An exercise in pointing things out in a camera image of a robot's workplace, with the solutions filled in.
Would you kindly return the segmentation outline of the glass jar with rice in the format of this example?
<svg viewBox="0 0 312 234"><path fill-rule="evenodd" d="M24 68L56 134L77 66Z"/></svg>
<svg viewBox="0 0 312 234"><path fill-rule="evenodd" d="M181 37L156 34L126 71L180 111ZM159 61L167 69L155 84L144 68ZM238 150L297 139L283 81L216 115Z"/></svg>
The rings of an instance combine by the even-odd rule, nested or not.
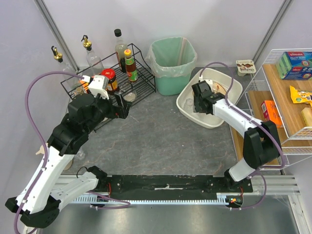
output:
<svg viewBox="0 0 312 234"><path fill-rule="evenodd" d="M134 102L137 98L137 93L131 82L127 82L120 87L121 94L126 101Z"/></svg>

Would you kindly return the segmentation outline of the floral ceramic plate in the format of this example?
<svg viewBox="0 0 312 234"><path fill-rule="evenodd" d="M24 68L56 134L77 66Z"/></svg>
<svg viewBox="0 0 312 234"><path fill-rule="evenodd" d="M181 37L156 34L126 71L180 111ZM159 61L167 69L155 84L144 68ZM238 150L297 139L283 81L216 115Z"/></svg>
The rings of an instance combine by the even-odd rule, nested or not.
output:
<svg viewBox="0 0 312 234"><path fill-rule="evenodd" d="M218 82L213 81L213 92L225 95L227 90Z"/></svg>

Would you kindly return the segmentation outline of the red lid sauce jar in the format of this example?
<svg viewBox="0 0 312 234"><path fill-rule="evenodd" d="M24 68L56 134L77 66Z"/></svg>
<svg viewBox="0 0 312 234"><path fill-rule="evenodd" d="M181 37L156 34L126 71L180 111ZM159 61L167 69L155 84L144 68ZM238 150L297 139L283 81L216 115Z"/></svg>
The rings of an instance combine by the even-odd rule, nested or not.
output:
<svg viewBox="0 0 312 234"><path fill-rule="evenodd" d="M108 84L106 86L106 90L108 94L113 95L115 92L119 92L120 88L117 82L116 73L113 69L104 69L101 72L101 75L108 78Z"/></svg>

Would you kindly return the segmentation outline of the yellow cap chili sauce bottle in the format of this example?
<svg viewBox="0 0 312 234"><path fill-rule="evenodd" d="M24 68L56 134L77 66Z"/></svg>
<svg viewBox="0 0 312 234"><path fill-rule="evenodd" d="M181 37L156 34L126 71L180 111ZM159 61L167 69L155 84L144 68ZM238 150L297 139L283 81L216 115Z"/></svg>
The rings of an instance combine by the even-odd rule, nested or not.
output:
<svg viewBox="0 0 312 234"><path fill-rule="evenodd" d="M130 82L136 82L138 80L137 67L130 49L124 50L125 67Z"/></svg>

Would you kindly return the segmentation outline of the glass oil bottle gold spout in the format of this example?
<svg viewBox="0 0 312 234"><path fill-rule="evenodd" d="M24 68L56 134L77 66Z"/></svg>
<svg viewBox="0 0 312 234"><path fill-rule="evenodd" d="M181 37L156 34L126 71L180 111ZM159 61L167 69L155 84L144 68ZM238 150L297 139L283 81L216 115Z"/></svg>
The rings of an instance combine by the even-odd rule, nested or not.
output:
<svg viewBox="0 0 312 234"><path fill-rule="evenodd" d="M94 75L100 75L104 70L101 58L97 55L97 53L92 48L92 43L89 40L87 35L83 35L82 37L83 47L86 49L87 55L86 60L93 72Z"/></svg>

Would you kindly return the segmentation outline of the clear plastic cup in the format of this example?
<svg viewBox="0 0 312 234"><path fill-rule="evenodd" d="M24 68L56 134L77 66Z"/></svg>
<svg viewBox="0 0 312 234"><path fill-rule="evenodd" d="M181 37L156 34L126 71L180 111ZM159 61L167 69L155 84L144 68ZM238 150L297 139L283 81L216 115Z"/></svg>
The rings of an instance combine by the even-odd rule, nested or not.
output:
<svg viewBox="0 0 312 234"><path fill-rule="evenodd" d="M82 149L79 149L75 155L75 158L83 160L85 158L85 152Z"/></svg>
<svg viewBox="0 0 312 234"><path fill-rule="evenodd" d="M192 113L194 111L194 99L193 98L186 99L183 108L186 112Z"/></svg>

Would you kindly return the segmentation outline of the dark soy sauce bottle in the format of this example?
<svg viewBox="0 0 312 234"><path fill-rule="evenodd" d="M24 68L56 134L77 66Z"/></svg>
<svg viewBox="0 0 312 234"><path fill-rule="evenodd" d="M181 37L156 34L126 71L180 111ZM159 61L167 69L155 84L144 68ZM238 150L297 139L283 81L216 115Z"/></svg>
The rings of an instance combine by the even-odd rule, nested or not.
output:
<svg viewBox="0 0 312 234"><path fill-rule="evenodd" d="M127 44L124 43L122 38L122 32L120 29L115 29L114 34L116 37L116 45L115 45L115 52L118 60L118 65L121 72L126 73L126 65L125 65L125 55L124 51L128 49Z"/></svg>

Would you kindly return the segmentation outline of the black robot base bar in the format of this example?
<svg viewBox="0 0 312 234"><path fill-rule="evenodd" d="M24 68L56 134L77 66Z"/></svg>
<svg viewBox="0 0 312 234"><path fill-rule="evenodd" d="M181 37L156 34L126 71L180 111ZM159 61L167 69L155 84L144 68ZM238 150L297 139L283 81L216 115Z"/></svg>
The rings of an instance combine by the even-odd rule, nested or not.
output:
<svg viewBox="0 0 312 234"><path fill-rule="evenodd" d="M95 188L112 198L212 198L216 193L252 193L250 180L229 185L213 175L112 175Z"/></svg>

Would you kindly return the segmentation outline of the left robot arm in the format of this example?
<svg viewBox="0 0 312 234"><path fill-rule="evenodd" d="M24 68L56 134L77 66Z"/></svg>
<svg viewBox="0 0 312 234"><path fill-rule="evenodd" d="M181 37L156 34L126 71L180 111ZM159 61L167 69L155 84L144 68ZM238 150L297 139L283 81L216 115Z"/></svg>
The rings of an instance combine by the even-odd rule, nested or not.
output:
<svg viewBox="0 0 312 234"><path fill-rule="evenodd" d="M120 93L115 94L117 105L99 94L81 94L68 104L68 113L56 126L44 146L43 160L26 188L17 197L9 198L5 206L16 213L16 220L25 226L48 227L60 211L85 192L105 183L107 174L97 166L61 189L53 187L65 166L89 139L89 134L105 118L125 119L132 103Z"/></svg>

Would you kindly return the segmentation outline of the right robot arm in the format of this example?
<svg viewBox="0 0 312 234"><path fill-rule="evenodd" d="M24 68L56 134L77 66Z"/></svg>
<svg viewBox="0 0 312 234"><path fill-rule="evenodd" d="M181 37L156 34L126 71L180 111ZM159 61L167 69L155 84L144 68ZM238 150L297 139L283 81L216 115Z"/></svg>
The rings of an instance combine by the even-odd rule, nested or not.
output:
<svg viewBox="0 0 312 234"><path fill-rule="evenodd" d="M192 85L192 90L196 113L224 120L243 137L243 158L224 173L228 187L237 186L261 166L282 156L275 123L243 112L226 95L213 92L207 80Z"/></svg>

